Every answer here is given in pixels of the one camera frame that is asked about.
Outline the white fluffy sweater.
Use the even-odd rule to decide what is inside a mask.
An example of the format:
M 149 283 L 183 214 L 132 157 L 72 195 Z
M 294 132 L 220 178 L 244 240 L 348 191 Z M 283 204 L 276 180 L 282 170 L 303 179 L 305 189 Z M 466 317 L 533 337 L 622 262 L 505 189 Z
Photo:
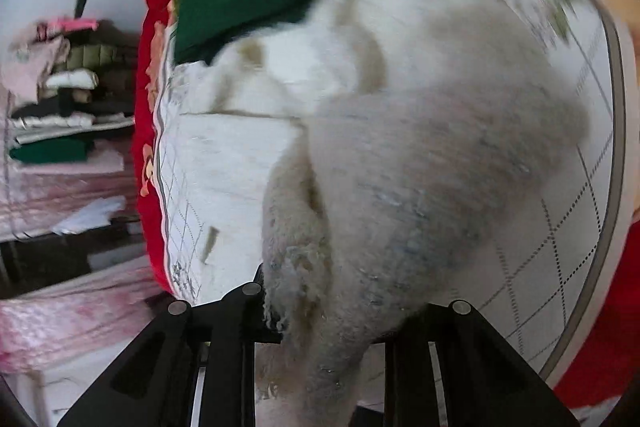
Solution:
M 314 0 L 169 96 L 195 199 L 262 191 L 273 426 L 345 426 L 372 343 L 442 295 L 588 132 L 588 112 L 500 0 Z

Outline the red floral blanket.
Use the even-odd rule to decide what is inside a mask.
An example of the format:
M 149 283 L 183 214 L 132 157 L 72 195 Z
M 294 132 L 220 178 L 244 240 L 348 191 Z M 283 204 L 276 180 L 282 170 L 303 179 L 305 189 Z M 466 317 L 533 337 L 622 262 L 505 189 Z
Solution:
M 134 102 L 132 157 L 151 265 L 163 288 L 196 303 L 231 275 L 196 259 L 203 227 L 180 176 L 172 142 L 165 60 L 178 0 L 145 0 Z M 588 0 L 596 15 L 575 24 L 564 54 L 599 112 L 596 136 L 578 153 L 584 173 L 560 184 L 529 216 L 522 260 L 474 295 L 486 317 L 539 369 L 560 399 L 592 410 L 639 375 L 639 89 L 634 39 L 638 0 Z

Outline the white quilted floral mat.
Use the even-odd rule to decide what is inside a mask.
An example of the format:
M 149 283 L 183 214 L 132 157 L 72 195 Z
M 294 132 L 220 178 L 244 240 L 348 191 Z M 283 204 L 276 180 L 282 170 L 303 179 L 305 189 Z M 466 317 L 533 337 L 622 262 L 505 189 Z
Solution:
M 196 168 L 180 159 L 188 130 L 169 93 L 175 2 L 146 0 L 139 208 L 158 279 L 177 298 L 205 305 L 245 283 L 258 252 L 215 248 L 195 194 Z M 506 2 L 529 16 L 542 0 Z M 639 272 L 631 221 L 638 92 L 630 33 L 603 0 L 574 0 L 564 12 L 566 25 L 548 31 L 547 49 L 587 105 L 587 138 L 445 299 L 476 306 L 568 407 L 585 414 L 617 400 L 639 366 L 639 295 L 631 288 Z

